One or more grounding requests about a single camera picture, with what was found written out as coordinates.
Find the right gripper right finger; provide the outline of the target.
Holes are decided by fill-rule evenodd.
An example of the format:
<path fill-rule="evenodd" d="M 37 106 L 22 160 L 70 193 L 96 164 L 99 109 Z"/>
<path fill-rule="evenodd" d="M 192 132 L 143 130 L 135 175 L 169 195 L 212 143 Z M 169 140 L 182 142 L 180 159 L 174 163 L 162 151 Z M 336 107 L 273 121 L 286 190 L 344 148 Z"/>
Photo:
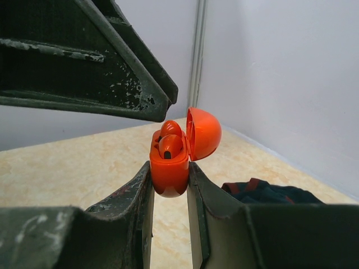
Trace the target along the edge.
<path fill-rule="evenodd" d="M 187 188 L 194 268 L 357 268 L 358 206 L 244 204 L 196 163 Z"/>

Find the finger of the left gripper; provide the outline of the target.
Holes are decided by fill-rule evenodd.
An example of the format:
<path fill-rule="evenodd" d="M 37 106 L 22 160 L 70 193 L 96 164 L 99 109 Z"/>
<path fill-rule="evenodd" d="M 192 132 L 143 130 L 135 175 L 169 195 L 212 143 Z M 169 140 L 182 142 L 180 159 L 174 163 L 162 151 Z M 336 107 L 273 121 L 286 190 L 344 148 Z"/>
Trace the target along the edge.
<path fill-rule="evenodd" d="M 94 1 L 1 2 L 1 104 L 152 122 L 168 111 Z"/>
<path fill-rule="evenodd" d="M 94 4 L 165 92 L 169 102 L 175 104 L 178 97 L 178 86 L 139 37 L 119 5 L 111 0 L 96 0 Z"/>

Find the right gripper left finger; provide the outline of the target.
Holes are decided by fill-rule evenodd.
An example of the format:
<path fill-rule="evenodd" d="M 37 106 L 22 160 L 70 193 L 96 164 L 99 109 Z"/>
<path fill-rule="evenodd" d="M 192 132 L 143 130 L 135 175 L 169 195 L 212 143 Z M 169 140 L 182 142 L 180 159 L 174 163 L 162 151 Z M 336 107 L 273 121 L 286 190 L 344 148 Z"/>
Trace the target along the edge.
<path fill-rule="evenodd" d="M 2 268 L 149 268 L 150 164 L 105 199 L 75 206 L 1 208 Z"/>

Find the orange earbud case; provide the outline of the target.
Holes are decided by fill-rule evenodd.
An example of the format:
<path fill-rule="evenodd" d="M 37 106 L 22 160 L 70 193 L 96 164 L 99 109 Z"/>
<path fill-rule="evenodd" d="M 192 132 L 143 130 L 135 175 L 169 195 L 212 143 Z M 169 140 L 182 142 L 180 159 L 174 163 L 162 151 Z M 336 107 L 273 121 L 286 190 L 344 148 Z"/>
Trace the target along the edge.
<path fill-rule="evenodd" d="M 153 187 L 166 198 L 182 195 L 189 181 L 190 162 L 210 156 L 218 148 L 222 128 L 215 116 L 199 108 L 187 111 L 186 129 L 182 130 L 183 149 L 174 159 L 164 160 L 158 151 L 160 130 L 154 132 L 149 160 Z"/>

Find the orange earbud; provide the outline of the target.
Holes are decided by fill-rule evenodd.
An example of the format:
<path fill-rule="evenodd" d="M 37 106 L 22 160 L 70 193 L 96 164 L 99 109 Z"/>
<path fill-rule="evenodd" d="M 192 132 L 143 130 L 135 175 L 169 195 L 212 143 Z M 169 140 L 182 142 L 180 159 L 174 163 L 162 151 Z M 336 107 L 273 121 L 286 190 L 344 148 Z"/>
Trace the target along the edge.
<path fill-rule="evenodd" d="M 161 127 L 159 136 L 161 138 L 163 138 L 167 135 L 176 135 L 176 136 L 180 136 L 180 137 L 182 136 L 181 127 L 174 120 L 165 121 Z"/>
<path fill-rule="evenodd" d="M 159 155 L 164 160 L 174 159 L 183 149 L 182 138 L 176 134 L 168 134 L 159 140 Z"/>

